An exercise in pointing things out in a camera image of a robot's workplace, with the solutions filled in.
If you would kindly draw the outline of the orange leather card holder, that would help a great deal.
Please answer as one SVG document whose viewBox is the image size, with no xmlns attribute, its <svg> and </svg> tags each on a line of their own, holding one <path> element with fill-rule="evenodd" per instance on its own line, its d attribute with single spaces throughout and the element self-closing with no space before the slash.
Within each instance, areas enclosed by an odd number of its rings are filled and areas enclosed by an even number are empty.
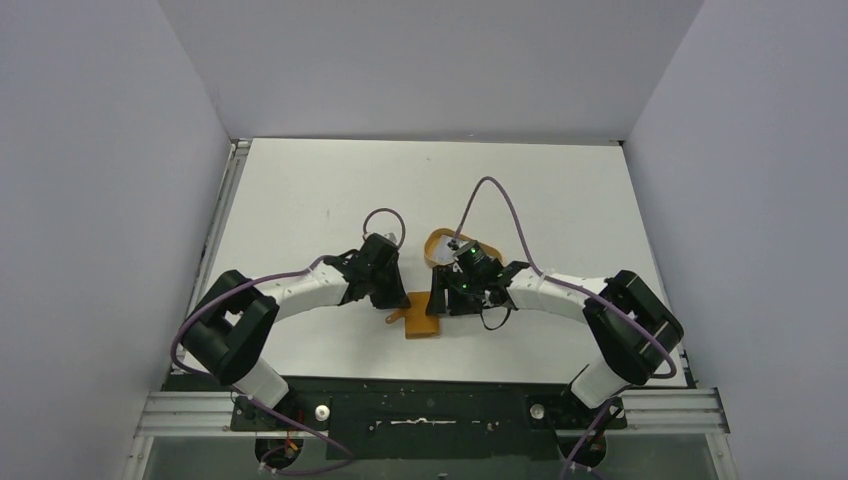
<svg viewBox="0 0 848 480">
<path fill-rule="evenodd" d="M 394 324 L 402 320 L 406 340 L 436 338 L 441 335 L 441 323 L 438 316 L 429 315 L 426 307 L 430 300 L 429 292 L 408 293 L 410 306 L 392 311 L 385 317 L 385 323 Z"/>
</svg>

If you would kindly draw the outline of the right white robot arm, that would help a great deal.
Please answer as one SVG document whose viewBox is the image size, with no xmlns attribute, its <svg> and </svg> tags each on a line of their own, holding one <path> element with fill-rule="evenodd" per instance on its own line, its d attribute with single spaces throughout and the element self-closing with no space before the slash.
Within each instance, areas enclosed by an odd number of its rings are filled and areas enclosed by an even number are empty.
<svg viewBox="0 0 848 480">
<path fill-rule="evenodd" d="M 429 315 L 480 315 L 487 309 L 540 311 L 588 326 L 599 355 L 570 382 L 562 400 L 565 419 L 586 427 L 602 404 L 632 386 L 643 386 L 662 364 L 676 366 L 672 351 L 684 329 L 636 273 L 574 277 L 545 273 L 526 261 L 503 263 L 473 241 L 434 267 Z"/>
</svg>

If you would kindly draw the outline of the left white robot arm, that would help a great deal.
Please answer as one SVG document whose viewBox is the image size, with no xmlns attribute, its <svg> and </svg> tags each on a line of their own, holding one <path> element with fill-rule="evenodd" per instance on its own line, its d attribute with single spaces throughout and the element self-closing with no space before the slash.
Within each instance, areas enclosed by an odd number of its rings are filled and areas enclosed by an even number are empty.
<svg viewBox="0 0 848 480">
<path fill-rule="evenodd" d="M 257 401 L 256 414 L 268 427 L 283 429 L 295 419 L 297 404 L 289 384 L 261 357 L 272 327 L 364 298 L 377 310 L 409 307 L 398 259 L 394 241 L 369 234 L 360 248 L 322 256 L 301 271 L 249 279 L 229 270 L 183 322 L 175 343 L 220 385 Z"/>
</svg>

